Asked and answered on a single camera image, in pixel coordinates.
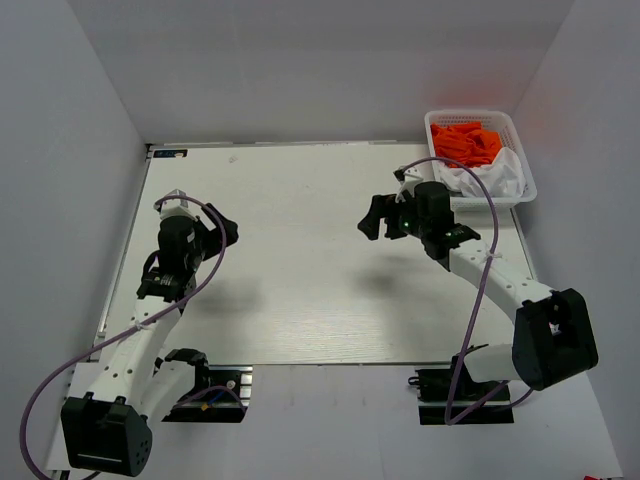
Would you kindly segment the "white t shirt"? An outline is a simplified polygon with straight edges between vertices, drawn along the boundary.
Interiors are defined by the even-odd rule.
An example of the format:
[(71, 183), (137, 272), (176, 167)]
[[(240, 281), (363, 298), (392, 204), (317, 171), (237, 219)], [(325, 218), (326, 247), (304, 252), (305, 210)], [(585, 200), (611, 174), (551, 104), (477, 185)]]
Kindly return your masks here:
[[(448, 162), (433, 163), (440, 181), (454, 194), (466, 198), (483, 198), (482, 188), (464, 168)], [(526, 179), (518, 155), (510, 148), (499, 150), (491, 164), (471, 167), (493, 198), (519, 198), (526, 187)]]

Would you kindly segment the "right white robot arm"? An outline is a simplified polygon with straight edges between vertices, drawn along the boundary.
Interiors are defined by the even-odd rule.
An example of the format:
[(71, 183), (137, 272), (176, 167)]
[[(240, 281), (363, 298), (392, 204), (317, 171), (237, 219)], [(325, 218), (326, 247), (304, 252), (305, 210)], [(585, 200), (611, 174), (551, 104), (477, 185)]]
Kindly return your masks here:
[(479, 233), (456, 221), (445, 187), (422, 182), (399, 195), (375, 195), (357, 228), (369, 240), (407, 236), (447, 271), (477, 287), (514, 325), (509, 344), (471, 349), (451, 374), (453, 390), (472, 399), (488, 382), (522, 381), (535, 391), (599, 362), (584, 297), (554, 290), (512, 268)]

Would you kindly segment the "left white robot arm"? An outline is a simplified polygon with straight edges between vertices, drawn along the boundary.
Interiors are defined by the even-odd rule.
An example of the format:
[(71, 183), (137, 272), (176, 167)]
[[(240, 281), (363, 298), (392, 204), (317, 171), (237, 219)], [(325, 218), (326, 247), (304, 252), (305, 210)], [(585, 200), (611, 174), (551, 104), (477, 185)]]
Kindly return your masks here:
[(211, 387), (204, 353), (174, 349), (161, 353), (188, 299), (202, 288), (201, 264), (221, 260), (237, 242), (238, 226), (212, 204), (193, 214), (187, 197), (174, 192), (158, 202), (158, 247), (145, 260), (126, 334), (103, 370), (80, 397), (68, 397), (61, 424), (71, 467), (135, 477), (153, 445), (152, 428), (183, 396), (199, 399)]

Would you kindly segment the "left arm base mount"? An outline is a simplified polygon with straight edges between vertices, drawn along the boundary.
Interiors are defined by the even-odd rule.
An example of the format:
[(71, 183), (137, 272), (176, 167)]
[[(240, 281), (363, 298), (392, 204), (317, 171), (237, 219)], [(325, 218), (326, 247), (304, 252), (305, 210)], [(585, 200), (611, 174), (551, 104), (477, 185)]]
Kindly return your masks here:
[(252, 366), (198, 367), (194, 388), (164, 417), (165, 423), (241, 423), (248, 410)]

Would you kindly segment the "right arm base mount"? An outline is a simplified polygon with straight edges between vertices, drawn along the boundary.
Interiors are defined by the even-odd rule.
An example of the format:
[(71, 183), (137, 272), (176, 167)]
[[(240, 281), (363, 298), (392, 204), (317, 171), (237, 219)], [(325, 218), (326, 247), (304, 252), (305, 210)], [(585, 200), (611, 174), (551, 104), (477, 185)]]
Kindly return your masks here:
[[(408, 378), (408, 386), (418, 397), (418, 413), (422, 426), (445, 425), (445, 407), (452, 375), (453, 368), (432, 365), (416, 369), (415, 373)], [(462, 413), (498, 385), (499, 383), (495, 381), (475, 383), (469, 374), (463, 371), (454, 395), (451, 417)], [(458, 425), (513, 424), (514, 415), (509, 406), (510, 403), (509, 389), (504, 387), (482, 406), (462, 418)]]

